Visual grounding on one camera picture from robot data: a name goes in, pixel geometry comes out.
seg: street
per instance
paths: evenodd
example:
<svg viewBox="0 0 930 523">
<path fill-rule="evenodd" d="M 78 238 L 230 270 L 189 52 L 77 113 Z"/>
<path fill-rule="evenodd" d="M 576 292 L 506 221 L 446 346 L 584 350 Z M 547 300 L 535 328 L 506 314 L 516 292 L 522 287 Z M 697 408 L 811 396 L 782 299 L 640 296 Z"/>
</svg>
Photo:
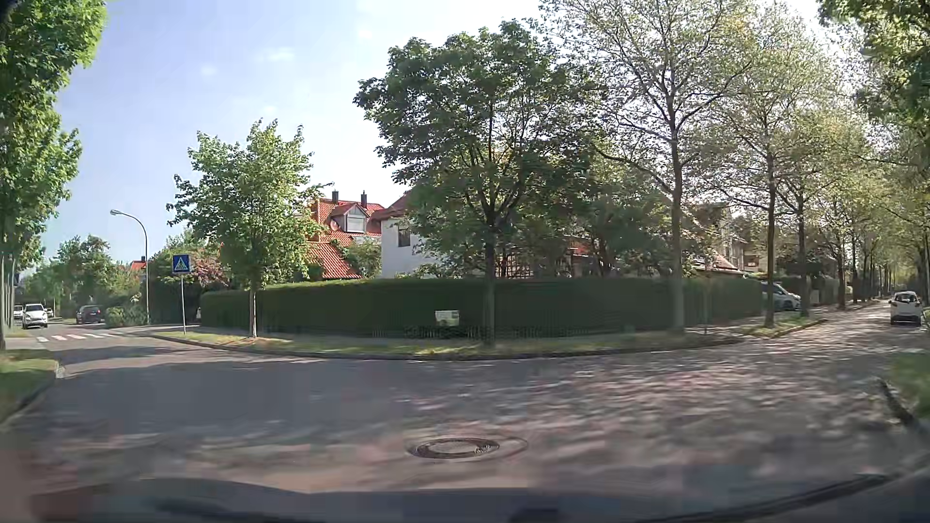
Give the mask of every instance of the street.
<svg viewBox="0 0 930 523">
<path fill-rule="evenodd" d="M 772 341 L 565 359 L 243 355 L 102 326 L 33 331 L 64 377 L 12 420 L 36 492 L 140 476 L 321 490 L 538 487 L 738 503 L 896 466 L 873 377 L 924 329 L 877 305 Z M 468 463 L 429 436 L 515 436 Z"/>
</svg>

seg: lamp post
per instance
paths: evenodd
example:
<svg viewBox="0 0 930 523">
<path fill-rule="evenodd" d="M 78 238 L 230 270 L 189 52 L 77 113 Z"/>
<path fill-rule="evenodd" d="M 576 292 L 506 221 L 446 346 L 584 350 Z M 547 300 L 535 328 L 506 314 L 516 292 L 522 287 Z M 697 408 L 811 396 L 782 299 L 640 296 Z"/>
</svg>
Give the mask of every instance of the lamp post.
<svg viewBox="0 0 930 523">
<path fill-rule="evenodd" d="M 136 221 L 139 224 L 139 227 L 142 228 L 142 235 L 145 236 L 145 323 L 146 325 L 152 324 L 152 316 L 149 314 L 149 234 L 145 232 L 145 225 L 142 225 L 142 222 L 138 218 L 131 214 L 126 214 L 122 210 L 111 209 L 110 214 L 114 216 L 128 216 Z"/>
</svg>

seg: manhole cover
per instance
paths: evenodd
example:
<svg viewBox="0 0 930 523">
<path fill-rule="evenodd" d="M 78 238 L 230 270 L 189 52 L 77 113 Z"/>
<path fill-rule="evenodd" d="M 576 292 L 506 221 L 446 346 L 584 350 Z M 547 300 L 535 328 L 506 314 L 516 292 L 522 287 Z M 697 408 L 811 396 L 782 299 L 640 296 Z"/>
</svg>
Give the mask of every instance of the manhole cover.
<svg viewBox="0 0 930 523">
<path fill-rule="evenodd" d="M 513 455 L 526 448 L 526 442 L 511 436 L 440 436 L 421 439 L 407 446 L 418 458 L 478 461 Z"/>
</svg>

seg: blue traffic sign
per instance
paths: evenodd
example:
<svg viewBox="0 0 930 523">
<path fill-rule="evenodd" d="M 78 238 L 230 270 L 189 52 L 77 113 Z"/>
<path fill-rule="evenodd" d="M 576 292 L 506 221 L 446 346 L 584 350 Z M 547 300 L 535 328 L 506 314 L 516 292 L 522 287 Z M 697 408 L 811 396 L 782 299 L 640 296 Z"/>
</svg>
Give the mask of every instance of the blue traffic sign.
<svg viewBox="0 0 930 523">
<path fill-rule="evenodd" d="M 171 257 L 171 272 L 176 275 L 188 275 L 191 273 L 191 255 L 175 254 Z"/>
</svg>

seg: tree canopy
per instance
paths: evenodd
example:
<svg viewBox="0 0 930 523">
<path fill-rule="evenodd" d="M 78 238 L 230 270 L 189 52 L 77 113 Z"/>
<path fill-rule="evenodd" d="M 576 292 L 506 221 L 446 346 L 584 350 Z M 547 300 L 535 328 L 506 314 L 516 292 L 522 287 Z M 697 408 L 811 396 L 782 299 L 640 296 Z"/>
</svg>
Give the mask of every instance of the tree canopy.
<svg viewBox="0 0 930 523">
<path fill-rule="evenodd" d="M 306 271 L 307 240 L 321 231 L 307 209 L 321 186 L 310 184 L 311 155 L 301 151 L 302 127 L 285 141 L 278 135 L 277 120 L 265 127 L 259 120 L 245 147 L 202 132 L 197 142 L 188 156 L 201 179 L 191 182 L 175 175 L 176 202 L 166 205 L 175 218 L 168 223 L 186 223 L 193 237 L 219 246 L 229 277 L 250 291 L 254 337 L 255 292 Z"/>
</svg>

